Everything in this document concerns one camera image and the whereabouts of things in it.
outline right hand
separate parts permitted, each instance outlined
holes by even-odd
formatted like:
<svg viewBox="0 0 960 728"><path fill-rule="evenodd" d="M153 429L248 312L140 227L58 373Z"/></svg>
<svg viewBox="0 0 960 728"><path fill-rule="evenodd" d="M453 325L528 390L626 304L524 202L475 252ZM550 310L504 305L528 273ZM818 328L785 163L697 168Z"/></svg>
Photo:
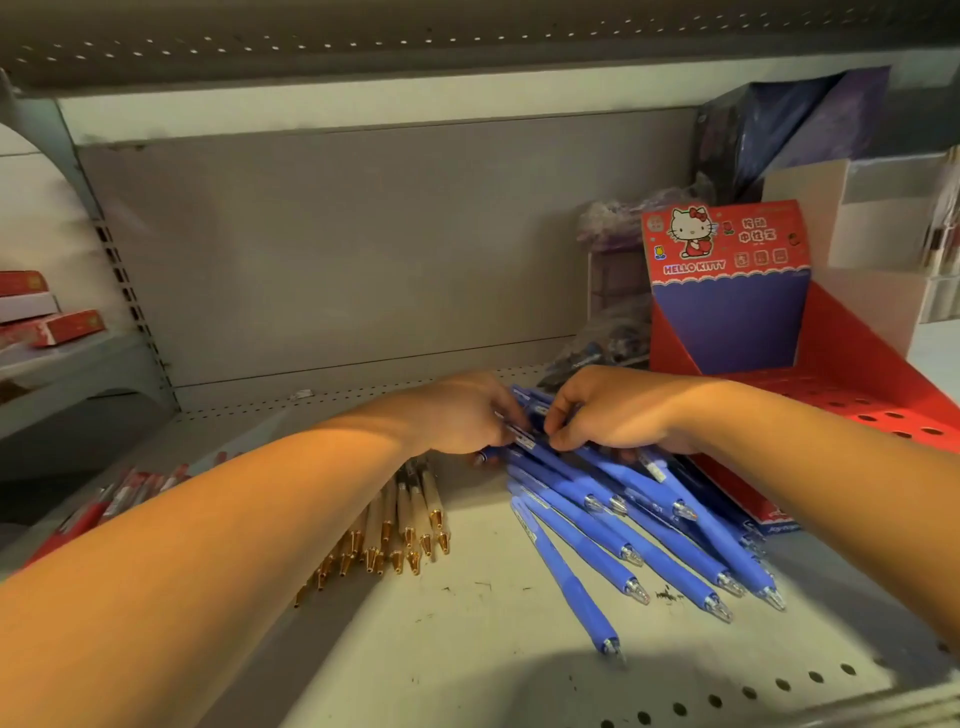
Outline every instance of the right hand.
<svg viewBox="0 0 960 728"><path fill-rule="evenodd" d="M585 367L557 393L543 429L556 450L575 449L590 440L611 448L659 444L672 452L696 452L688 428L696 401L704 390L724 383L701 376Z"/></svg>

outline hand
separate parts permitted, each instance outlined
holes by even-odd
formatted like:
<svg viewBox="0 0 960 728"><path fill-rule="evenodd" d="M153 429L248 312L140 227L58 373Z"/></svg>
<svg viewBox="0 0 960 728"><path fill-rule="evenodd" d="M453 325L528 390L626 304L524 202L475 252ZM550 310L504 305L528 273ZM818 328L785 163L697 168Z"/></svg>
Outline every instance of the hand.
<svg viewBox="0 0 960 728"><path fill-rule="evenodd" d="M530 429L523 409L490 372L471 372L438 379L400 394L407 402L417 432L416 449L463 454L488 445L509 445L514 436L507 422Z"/></svg>
<svg viewBox="0 0 960 728"><path fill-rule="evenodd" d="M543 428L557 450L587 440L611 448L659 444L672 452L696 452L686 425L696 400L717 379L585 367L557 393ZM574 407L581 405L567 422Z"/></svg>

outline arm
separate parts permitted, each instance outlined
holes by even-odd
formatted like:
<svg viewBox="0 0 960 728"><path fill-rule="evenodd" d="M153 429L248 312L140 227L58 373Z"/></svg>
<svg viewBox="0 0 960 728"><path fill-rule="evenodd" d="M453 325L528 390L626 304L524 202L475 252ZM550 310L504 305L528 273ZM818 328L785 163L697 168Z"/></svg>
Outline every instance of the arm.
<svg viewBox="0 0 960 728"><path fill-rule="evenodd" d="M564 386L546 429L556 449L710 455L960 649L960 456L744 384L607 367Z"/></svg>
<svg viewBox="0 0 960 728"><path fill-rule="evenodd" d="M492 375L373 400L11 577L0 585L0 725L193 725L405 459L509 441L495 408L529 426Z"/></svg>

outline hello kitty character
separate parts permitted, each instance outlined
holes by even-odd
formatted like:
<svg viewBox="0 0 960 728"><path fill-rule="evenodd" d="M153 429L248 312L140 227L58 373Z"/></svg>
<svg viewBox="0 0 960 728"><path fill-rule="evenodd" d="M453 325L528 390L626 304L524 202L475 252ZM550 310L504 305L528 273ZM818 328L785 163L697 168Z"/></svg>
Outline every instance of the hello kitty character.
<svg viewBox="0 0 960 728"><path fill-rule="evenodd" d="M678 243L685 243L680 257L704 257L713 250L717 224L710 220L706 207L674 209L668 232Z"/></svg>

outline red display box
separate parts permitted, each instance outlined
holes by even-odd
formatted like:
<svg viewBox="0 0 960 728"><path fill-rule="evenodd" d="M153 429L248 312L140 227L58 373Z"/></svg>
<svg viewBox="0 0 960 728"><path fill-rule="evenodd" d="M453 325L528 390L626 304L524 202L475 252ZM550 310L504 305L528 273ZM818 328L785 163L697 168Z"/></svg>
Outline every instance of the red display box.
<svg viewBox="0 0 960 728"><path fill-rule="evenodd" d="M795 202L649 213L643 237L654 294L651 370L742 381L960 452L960 407L810 280ZM775 263L784 242L787 255ZM744 256L747 265L737 265ZM711 458L694 460L761 525L791 522Z"/></svg>

